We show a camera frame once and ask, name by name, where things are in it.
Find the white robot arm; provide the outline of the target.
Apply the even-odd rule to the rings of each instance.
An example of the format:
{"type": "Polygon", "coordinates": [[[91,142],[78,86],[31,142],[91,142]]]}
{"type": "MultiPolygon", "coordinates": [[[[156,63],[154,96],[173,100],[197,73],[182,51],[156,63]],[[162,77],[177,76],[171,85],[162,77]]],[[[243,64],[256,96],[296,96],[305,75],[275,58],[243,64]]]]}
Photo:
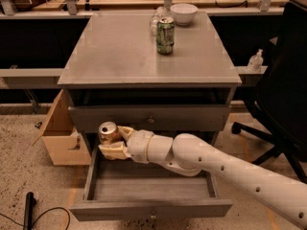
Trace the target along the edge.
{"type": "Polygon", "coordinates": [[[98,135],[99,150],[107,159],[154,163],[185,176],[218,174],[297,227],[307,228],[307,185],[300,181],[228,155],[189,133],[172,138],[104,122],[98,135]]]}

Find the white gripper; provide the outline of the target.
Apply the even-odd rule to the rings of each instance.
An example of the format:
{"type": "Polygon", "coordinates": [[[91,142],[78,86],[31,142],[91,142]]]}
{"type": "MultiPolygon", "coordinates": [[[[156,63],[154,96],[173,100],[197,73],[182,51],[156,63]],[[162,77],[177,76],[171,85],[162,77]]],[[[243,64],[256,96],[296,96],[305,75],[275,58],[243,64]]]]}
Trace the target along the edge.
{"type": "Polygon", "coordinates": [[[121,139],[123,141],[108,145],[100,145],[99,149],[103,156],[108,160],[126,160],[131,157],[134,162],[148,164],[147,149],[151,138],[154,136],[152,131],[137,130],[130,126],[118,126],[121,139]]]}

